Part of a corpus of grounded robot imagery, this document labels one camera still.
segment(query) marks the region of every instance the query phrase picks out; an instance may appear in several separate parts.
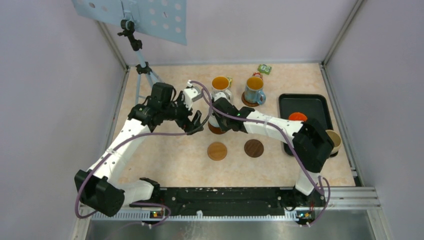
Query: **white wall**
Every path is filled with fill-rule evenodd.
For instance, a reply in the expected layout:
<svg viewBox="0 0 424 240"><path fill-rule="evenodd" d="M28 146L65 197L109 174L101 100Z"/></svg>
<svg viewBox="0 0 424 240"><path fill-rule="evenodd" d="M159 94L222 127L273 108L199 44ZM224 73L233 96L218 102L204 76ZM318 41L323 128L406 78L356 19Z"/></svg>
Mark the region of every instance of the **white wall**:
<svg viewBox="0 0 424 240"><path fill-rule="evenodd" d="M187 46L137 33L151 64L320 62L356 0L187 0ZM128 40L111 33L130 65Z"/></svg>
<svg viewBox="0 0 424 240"><path fill-rule="evenodd" d="M424 1L367 1L329 76L395 239L424 235Z"/></svg>
<svg viewBox="0 0 424 240"><path fill-rule="evenodd" d="M72 2L0 3L0 239L69 239L123 71Z"/></svg>

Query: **gray floor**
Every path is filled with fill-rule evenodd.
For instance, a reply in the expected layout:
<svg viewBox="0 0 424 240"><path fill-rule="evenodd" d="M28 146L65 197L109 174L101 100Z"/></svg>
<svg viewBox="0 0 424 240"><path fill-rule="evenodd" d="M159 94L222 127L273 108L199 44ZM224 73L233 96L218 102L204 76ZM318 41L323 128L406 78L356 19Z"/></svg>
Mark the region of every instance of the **gray floor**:
<svg viewBox="0 0 424 240"><path fill-rule="evenodd" d="M325 212L311 228L293 227L293 222L273 221L169 221L149 230L128 221L96 220L90 223L86 240L374 240L364 210Z"/></svg>

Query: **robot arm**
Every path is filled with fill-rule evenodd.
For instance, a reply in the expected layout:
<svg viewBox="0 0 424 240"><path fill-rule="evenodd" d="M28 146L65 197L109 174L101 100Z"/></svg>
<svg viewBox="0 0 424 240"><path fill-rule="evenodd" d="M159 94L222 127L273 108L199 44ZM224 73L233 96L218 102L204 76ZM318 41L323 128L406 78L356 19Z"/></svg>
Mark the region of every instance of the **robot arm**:
<svg viewBox="0 0 424 240"><path fill-rule="evenodd" d="M146 99L147 103L137 104L131 109L122 130L100 159L87 171L78 171L74 180L79 191L89 172L93 171L109 155L87 180L80 198L83 204L111 217L119 211L122 205L151 198L154 185L157 183L150 179L141 178L132 183L118 183L121 172L138 146L147 138L148 134L155 130L156 126L165 120L175 121L187 134L203 130L200 123L202 116L200 111L196 112L192 120L188 118L193 114L193 102L202 97L201 91L193 87L189 81L187 88L179 93L175 101L171 99L173 93L176 94L173 86L163 82L155 83L151 95ZM122 142L141 134L147 135L117 147Z"/></svg>
<svg viewBox="0 0 424 240"><path fill-rule="evenodd" d="M290 144L294 147L307 173L313 181L318 182L320 172L324 163L330 157L334 143L316 119L311 118L306 122L290 121L265 115L250 107L242 107L238 110L221 93L213 96L212 104L214 108L227 115L248 120L259 120L281 128L290 141ZM213 126L218 125L222 131L233 130L236 132L242 131L247 134L260 134L287 143L280 131L269 124L234 120L216 111L212 114L209 122ZM306 196L310 195L314 190L314 186L302 169L299 172L299 177L294 187Z"/></svg>

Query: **blue mug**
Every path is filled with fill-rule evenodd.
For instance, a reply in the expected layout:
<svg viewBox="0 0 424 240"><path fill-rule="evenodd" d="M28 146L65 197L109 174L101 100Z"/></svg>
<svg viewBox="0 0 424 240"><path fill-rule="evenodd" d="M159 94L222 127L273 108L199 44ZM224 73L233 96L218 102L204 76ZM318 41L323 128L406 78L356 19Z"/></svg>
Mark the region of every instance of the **blue mug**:
<svg viewBox="0 0 424 240"><path fill-rule="evenodd" d="M246 88L244 89L244 99L251 104L264 104L267 100L264 91L264 81L257 76L252 76L247 80Z"/></svg>

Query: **tabletop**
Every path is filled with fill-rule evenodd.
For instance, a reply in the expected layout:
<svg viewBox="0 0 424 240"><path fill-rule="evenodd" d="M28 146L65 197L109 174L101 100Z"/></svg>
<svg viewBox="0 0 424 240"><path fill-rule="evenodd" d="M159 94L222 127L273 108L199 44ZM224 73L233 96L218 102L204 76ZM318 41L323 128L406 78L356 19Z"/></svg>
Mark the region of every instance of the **tabletop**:
<svg viewBox="0 0 424 240"><path fill-rule="evenodd" d="M272 66L270 75L263 75L266 103L255 107L263 114L279 116L278 98L281 94L320 94L327 99L334 130L339 132L333 108L317 63L281 63ZM246 81L257 72L258 64L223 65L173 65L153 66L152 69L164 82L173 85L177 92L186 87L188 80L196 80L212 89L211 82L217 76L233 78L231 91L233 104L240 109L245 105L241 96ZM125 92L116 119L114 138L120 132L128 113L135 104L137 72L131 68ZM142 76L140 94L150 95L150 86ZM194 103L193 111L206 114L208 105L201 99ZM181 133L175 122L164 122L155 132ZM263 154L249 157L244 150L247 141L256 139L263 143ZM208 157L208 146L221 142L227 147L227 155L221 161ZM208 126L202 132L190 136L150 136L135 151L123 170L119 181L134 182L146 177L162 187L292 187L300 167L295 158L282 150L276 139L257 134L229 131L222 135L212 133ZM322 175L331 186L354 186L351 167L344 146L335 157L329 158Z"/></svg>

